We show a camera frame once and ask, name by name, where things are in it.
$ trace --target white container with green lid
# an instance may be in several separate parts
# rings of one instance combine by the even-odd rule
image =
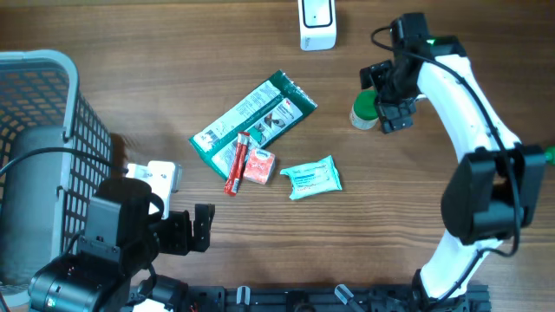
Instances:
[[[362,91],[355,100],[355,104],[350,110],[350,122],[357,129],[368,130],[378,121],[378,113],[374,108],[374,90]]]

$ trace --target red wrapper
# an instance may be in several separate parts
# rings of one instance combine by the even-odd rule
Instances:
[[[225,182],[224,192],[231,196],[237,195],[239,182],[243,176],[243,167],[245,166],[245,155],[249,150],[250,134],[247,132],[238,133],[237,150],[235,151],[235,159],[233,160],[232,169]]]

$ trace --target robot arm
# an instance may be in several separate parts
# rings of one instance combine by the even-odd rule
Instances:
[[[420,13],[405,14],[373,36],[385,29],[390,29],[393,47],[373,41],[394,53],[395,65],[385,61],[361,70],[362,88],[374,87],[378,93],[375,108],[382,131],[412,126],[415,100],[424,94],[460,163],[441,199],[447,230],[413,281],[420,293],[413,310],[436,309],[440,303],[451,309],[490,250],[513,236],[518,246],[520,227],[532,222],[545,159],[538,146],[522,146],[493,111],[456,37],[432,37]],[[505,183],[494,183],[496,176]]]

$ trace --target wood grain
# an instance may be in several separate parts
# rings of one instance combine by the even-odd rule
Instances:
[[[435,34],[459,36],[501,119],[524,142],[548,146],[555,144],[553,6],[338,1],[336,10],[337,46],[322,52],[299,49],[295,2],[4,9],[0,49],[68,54],[82,92],[132,161],[184,166],[172,209],[216,205],[208,252],[160,255],[159,274],[227,287],[409,283],[444,231],[439,201],[456,158],[427,102],[399,133],[350,125],[358,70],[391,56],[371,45],[370,31],[403,12],[426,12]],[[229,198],[187,139],[280,68],[319,107],[269,147],[277,171],[331,154],[344,190],[292,202],[289,180],[276,175]],[[475,275],[490,285],[495,311],[555,306],[554,194],[548,168],[520,253],[489,257]]]

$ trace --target green and white packet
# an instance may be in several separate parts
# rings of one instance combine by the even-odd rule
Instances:
[[[317,104],[278,70],[189,141],[202,160],[227,179],[239,132],[251,135],[249,152],[253,147],[265,148],[316,108]]]
[[[279,174],[291,179],[293,192],[289,198],[292,200],[343,189],[331,155],[315,163],[282,169]]]

